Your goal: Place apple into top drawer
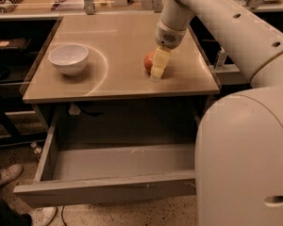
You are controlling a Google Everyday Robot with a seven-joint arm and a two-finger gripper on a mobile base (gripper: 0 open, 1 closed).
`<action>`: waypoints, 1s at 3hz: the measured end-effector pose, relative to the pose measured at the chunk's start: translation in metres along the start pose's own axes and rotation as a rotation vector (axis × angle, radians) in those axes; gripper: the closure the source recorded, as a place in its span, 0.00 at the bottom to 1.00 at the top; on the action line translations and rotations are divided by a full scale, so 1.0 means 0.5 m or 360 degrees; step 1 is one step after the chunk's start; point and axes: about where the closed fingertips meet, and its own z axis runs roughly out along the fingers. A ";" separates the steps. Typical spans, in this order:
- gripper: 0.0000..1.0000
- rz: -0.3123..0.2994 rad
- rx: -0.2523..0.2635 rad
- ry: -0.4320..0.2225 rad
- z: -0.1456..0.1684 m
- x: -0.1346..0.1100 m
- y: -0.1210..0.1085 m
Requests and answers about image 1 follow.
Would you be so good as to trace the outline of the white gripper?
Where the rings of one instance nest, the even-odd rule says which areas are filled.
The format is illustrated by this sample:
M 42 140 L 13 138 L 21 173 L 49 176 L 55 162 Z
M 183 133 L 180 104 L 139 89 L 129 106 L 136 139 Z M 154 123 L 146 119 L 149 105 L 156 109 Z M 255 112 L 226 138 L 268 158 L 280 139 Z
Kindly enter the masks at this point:
M 150 72 L 150 80 L 158 82 L 164 74 L 169 63 L 172 52 L 180 45 L 186 30 L 174 30 L 166 26 L 162 20 L 159 20 L 155 30 L 155 40 L 158 46 L 153 56 L 153 64 Z

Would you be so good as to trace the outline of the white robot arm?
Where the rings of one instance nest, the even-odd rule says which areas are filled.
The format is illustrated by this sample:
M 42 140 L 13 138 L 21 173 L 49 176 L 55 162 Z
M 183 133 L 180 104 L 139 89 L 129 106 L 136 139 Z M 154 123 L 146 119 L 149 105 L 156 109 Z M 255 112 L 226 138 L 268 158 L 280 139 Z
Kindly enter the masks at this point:
M 176 48 L 192 17 L 251 86 L 217 101 L 199 123 L 199 226 L 283 226 L 283 33 L 232 0 L 166 0 L 157 44 Z

